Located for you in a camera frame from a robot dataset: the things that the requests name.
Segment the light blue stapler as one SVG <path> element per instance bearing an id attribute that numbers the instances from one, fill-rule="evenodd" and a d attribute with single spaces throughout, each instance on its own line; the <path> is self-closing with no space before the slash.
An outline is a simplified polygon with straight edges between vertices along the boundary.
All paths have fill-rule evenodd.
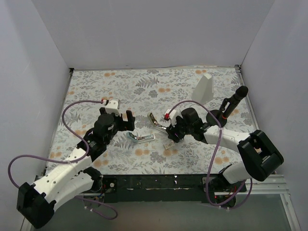
<path id="1" fill-rule="evenodd" d="M 131 142 L 136 143 L 136 144 L 151 142 L 156 139 L 155 135 L 153 134 L 146 135 L 146 136 L 137 136 L 137 135 L 134 135 L 132 132 L 127 132 L 126 135 L 127 135 L 127 138 Z"/>

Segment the beige stapler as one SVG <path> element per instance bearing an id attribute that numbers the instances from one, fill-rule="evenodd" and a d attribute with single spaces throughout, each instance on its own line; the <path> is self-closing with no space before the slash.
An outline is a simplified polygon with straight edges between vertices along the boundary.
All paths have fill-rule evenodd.
<path id="1" fill-rule="evenodd" d="M 161 124 L 158 123 L 158 121 L 156 120 L 156 118 L 154 117 L 153 113 L 152 112 L 149 112 L 148 115 L 147 115 L 148 119 L 150 120 L 152 126 L 160 131 L 160 132 L 164 132 L 166 133 L 167 132 L 167 128 Z"/>

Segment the white staple box sleeve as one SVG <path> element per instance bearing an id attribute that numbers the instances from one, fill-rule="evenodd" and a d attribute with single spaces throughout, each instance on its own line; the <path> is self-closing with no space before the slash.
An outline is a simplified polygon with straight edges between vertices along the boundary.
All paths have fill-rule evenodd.
<path id="1" fill-rule="evenodd" d="M 164 148 L 167 150 L 167 149 L 169 149 L 169 148 L 171 148 L 171 147 L 174 147 L 175 146 L 175 144 L 173 143 L 173 142 L 169 142 L 169 143 L 165 143 L 164 144 Z"/>

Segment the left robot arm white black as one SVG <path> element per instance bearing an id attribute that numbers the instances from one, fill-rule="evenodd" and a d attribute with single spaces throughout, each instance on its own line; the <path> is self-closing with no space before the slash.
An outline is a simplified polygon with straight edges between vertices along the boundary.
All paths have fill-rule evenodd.
<path id="1" fill-rule="evenodd" d="M 45 226 L 56 210 L 78 194 L 98 192 L 102 175 L 91 164 L 102 155 L 119 131 L 133 131 L 135 117 L 126 111 L 127 120 L 117 108 L 100 108 L 100 115 L 71 154 L 44 177 L 18 188 L 17 210 L 36 229 Z"/>

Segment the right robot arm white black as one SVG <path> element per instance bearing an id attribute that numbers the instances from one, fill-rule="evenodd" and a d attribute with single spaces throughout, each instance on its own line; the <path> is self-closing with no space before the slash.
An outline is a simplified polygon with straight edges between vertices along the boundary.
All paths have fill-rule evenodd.
<path id="1" fill-rule="evenodd" d="M 261 130 L 246 133 L 220 128 L 216 122 L 203 122 L 194 108 L 187 108 L 180 114 L 176 111 L 166 113 L 164 119 L 170 121 L 166 131 L 174 142 L 191 135 L 197 141 L 219 144 L 241 156 L 241 162 L 223 168 L 210 181 L 212 188 L 229 191 L 235 183 L 249 178 L 264 181 L 284 163 L 281 153 Z"/>

